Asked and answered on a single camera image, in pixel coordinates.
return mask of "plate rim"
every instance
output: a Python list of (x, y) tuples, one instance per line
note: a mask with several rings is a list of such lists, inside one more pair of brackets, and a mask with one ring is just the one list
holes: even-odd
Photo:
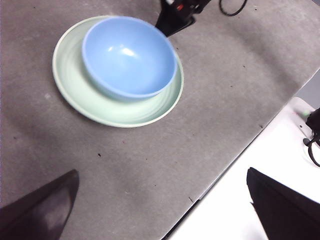
[(68, 92), (65, 90), (64, 86), (62, 85), (62, 81), (59, 77), (58, 74), (58, 70), (57, 70), (57, 54), (58, 54), (58, 50), (59, 47), (62, 43), (62, 41), (64, 40), (64, 38), (73, 30), (75, 29), (77, 26), (91, 21), (91, 20), (96, 20), (96, 19), (105, 19), (105, 18), (112, 18), (115, 17), (113, 15), (99, 15), (99, 16), (93, 16), (93, 17), (89, 17), (86, 18), (80, 22), (77, 22), (76, 24), (74, 24), (73, 26), (71, 26), (59, 39), (59, 41), (57, 42), (54, 51), (53, 51), (53, 55), (52, 55), (52, 74), (53, 74), (53, 79), (54, 82), (59, 90), (59, 92), (61, 93), (61, 95), (64, 97), (64, 99), (75, 109), (77, 110), (79, 113), (81, 113), (82, 115), (84, 115), (85, 117), (89, 118), (90, 120), (93, 120), (97, 123), (103, 124), (103, 125), (108, 125), (111, 127), (116, 127), (116, 128), (136, 128), (136, 127), (142, 127), (142, 126), (146, 126), (149, 124), (152, 124), (160, 119), (162, 119), (163, 117), (165, 117), (169, 112), (171, 112), (171, 110), (177, 105), (182, 92), (183, 92), (183, 88), (184, 88), (184, 71), (183, 71), (183, 67), (181, 64), (181, 60), (179, 58), (179, 56), (176, 54), (176, 60), (177, 60), (177, 64), (179, 66), (180, 69), (180, 73), (181, 73), (181, 84), (180, 84), (180, 89), (179, 89), (179, 93), (174, 101), (174, 103), (168, 108), (168, 110), (166, 112), (164, 112), (163, 114), (161, 114), (160, 116), (149, 120), (149, 121), (144, 121), (141, 123), (119, 123), (119, 122), (115, 122), (115, 121), (109, 121), (109, 120), (105, 120), (103, 118), (97, 117), (94, 114), (91, 114), (90, 112), (88, 112), (87, 110), (85, 110), (84, 108), (82, 108), (76, 101), (74, 101), (74, 99), (68, 94)]

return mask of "black cable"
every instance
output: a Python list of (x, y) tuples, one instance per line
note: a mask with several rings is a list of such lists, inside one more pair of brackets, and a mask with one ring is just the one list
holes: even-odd
[(317, 137), (317, 140), (315, 140), (316, 144), (318, 144), (318, 146), (320, 147), (320, 132), (315, 132), (313, 134), (313, 137), (316, 138)]
[(242, 9), (244, 9), (244, 7), (246, 6), (246, 4), (247, 4), (247, 0), (244, 0), (243, 3), (242, 3), (242, 5), (241, 5), (241, 7), (240, 7), (237, 11), (235, 11), (234, 13), (227, 13), (227, 12), (224, 10), (224, 8), (222, 7), (222, 0), (219, 0), (219, 9), (220, 9), (221, 13), (223, 13), (224, 15), (229, 16), (229, 17), (232, 17), (232, 16), (235, 16), (235, 15), (237, 15), (238, 13), (240, 13), (240, 12), (242, 11)]
[(313, 136), (313, 139), (309, 142), (306, 142), (305, 145), (308, 147), (308, 154), (309, 154), (309, 157), (311, 158), (312, 162), (317, 165), (318, 167), (320, 167), (320, 164), (316, 161), (315, 157), (314, 157), (314, 154), (312, 152), (312, 144), (313, 143), (317, 143), (319, 144), (319, 141), (320, 141), (320, 134), (316, 134)]

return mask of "gray table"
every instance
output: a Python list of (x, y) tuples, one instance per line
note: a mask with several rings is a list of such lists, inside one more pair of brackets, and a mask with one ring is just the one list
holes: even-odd
[(63, 239), (160, 239), (320, 65), (320, 9), (312, 1), (249, 1), (236, 17), (212, 1), (170, 38), (185, 73), (175, 109), (148, 126), (108, 127), (62, 98), (54, 47), (92, 16), (154, 24), (158, 1), (1, 3), (1, 204), (77, 169)]

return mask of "table surface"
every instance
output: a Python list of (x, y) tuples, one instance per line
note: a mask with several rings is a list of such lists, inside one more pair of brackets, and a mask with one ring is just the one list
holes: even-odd
[[(247, 186), (250, 167), (320, 203), (320, 168), (311, 161), (303, 144), (304, 138), (312, 139), (311, 129), (301, 117), (309, 111), (314, 109), (300, 98), (293, 98), (185, 218), (170, 240), (268, 240), (251, 204)], [(314, 147), (313, 154), (320, 159), (320, 148)]]
[(161, 239), (320, 65), (314, 2), (249, 1), (226, 17), (212, 1), (196, 24), (170, 37), (185, 74), (173, 111), (144, 127), (108, 127), (62, 98), (52, 76), (54, 47), (92, 16), (155, 24), (160, 3), (1, 4), (1, 204), (77, 169), (80, 188), (64, 239)]

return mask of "plate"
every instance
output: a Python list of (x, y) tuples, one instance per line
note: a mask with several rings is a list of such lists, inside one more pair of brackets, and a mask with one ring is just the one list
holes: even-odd
[(152, 98), (122, 102), (100, 92), (90, 81), (82, 59), (82, 42), (87, 31), (110, 16), (85, 19), (68, 29), (58, 41), (52, 58), (55, 83), (65, 100), (79, 113), (98, 123), (120, 127), (141, 127), (158, 121), (177, 104), (183, 91), (184, 74), (176, 54), (178, 68), (164, 91)]

